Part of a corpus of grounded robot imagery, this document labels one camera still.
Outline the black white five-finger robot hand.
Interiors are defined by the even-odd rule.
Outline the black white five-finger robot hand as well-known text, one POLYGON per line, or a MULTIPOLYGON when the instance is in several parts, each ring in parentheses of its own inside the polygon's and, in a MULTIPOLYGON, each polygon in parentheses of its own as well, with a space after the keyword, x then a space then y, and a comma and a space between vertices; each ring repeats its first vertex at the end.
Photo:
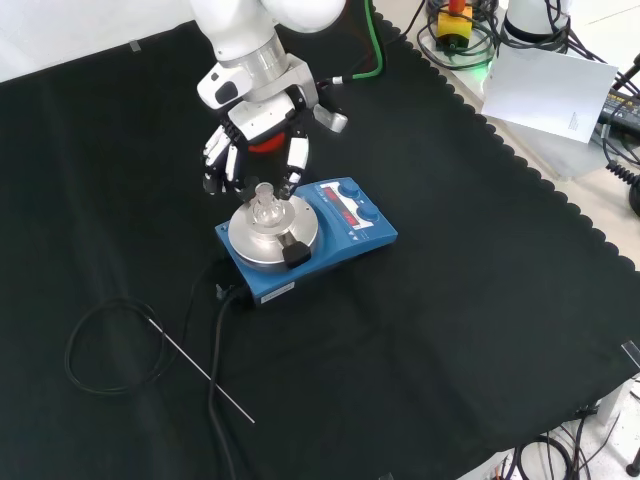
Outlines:
POLYGON ((204 191, 210 195, 231 192, 243 202, 250 201, 257 182, 238 178, 239 159, 251 150, 269 148, 271 141, 281 137, 288 146, 276 197, 290 199, 304 175, 310 154, 309 137, 302 122, 307 109, 301 90, 292 86, 268 100, 241 101, 224 113, 202 150, 204 191))

